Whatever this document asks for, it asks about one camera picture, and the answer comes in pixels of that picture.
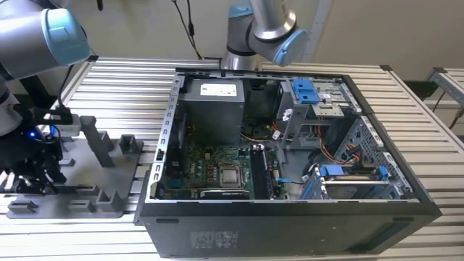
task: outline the sticker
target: sticker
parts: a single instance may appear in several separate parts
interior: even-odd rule
[[[235,84],[202,84],[201,95],[205,96],[238,96]]]
[[[194,231],[190,233],[193,248],[237,248],[239,231]]]
[[[281,137],[281,131],[277,130],[275,133],[273,134],[273,138],[274,138],[275,140],[278,140],[279,137]]]
[[[323,99],[331,99],[331,94],[327,94],[326,92],[321,92],[319,97]]]

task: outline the power supply label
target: power supply label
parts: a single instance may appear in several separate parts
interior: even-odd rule
[[[235,84],[202,84],[201,95],[205,96],[238,96],[238,87]]]

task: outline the blue tab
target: blue tab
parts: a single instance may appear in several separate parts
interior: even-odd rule
[[[309,79],[294,78],[294,91],[299,104],[318,104],[319,96]]]
[[[310,193],[310,191],[311,191],[311,188],[313,188],[313,183],[310,183],[310,184],[309,184],[309,187],[306,188],[306,191],[305,191],[303,196],[302,196],[302,199],[303,199],[303,200],[305,200],[306,197],[309,196],[309,193]]]
[[[346,175],[346,172],[343,171],[343,168],[341,165],[325,165],[323,168],[326,169],[329,176]]]
[[[327,176],[327,169],[326,169],[325,166],[319,168],[319,172],[321,172],[321,175],[322,175],[323,177]]]
[[[277,181],[285,182],[285,183],[291,183],[293,182],[289,178],[281,178],[281,177],[277,177]]]
[[[385,166],[381,166],[378,170],[379,170],[379,174],[382,176],[383,181],[386,181],[389,179],[389,170],[387,170],[387,168]]]

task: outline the white label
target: white label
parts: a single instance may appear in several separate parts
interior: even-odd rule
[[[321,92],[319,97],[323,99],[331,99],[331,94],[327,94],[326,92]]]
[[[201,95],[205,96],[238,96],[235,84],[202,84]]]
[[[279,137],[281,137],[281,131],[277,130],[275,133],[273,134],[273,138],[274,138],[275,140],[278,140]]]

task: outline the blue plastic clip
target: blue plastic clip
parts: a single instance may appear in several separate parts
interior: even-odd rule
[[[318,104],[319,95],[309,79],[294,78],[294,91],[299,104]]]

